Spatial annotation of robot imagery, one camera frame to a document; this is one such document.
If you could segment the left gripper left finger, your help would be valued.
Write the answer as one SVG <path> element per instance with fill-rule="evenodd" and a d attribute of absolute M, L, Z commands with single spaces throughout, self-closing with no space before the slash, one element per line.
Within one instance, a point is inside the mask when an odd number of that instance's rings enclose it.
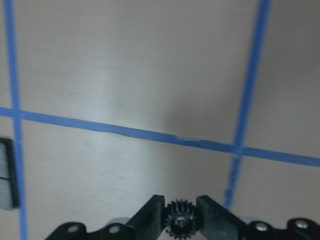
<path fill-rule="evenodd" d="M 156 240 L 164 229 L 165 198 L 153 195 L 127 223 L 109 223 L 88 232 L 81 222 L 59 225 L 47 240 Z"/>

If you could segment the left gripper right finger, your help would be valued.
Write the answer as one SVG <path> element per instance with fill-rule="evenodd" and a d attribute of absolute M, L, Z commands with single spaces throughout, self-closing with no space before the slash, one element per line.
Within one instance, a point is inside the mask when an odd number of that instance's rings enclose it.
<path fill-rule="evenodd" d="M 245 223 L 207 195 L 196 198 L 199 231 L 207 240 L 318 240 L 320 225 L 307 218 L 292 218 L 286 228 L 256 220 Z"/>

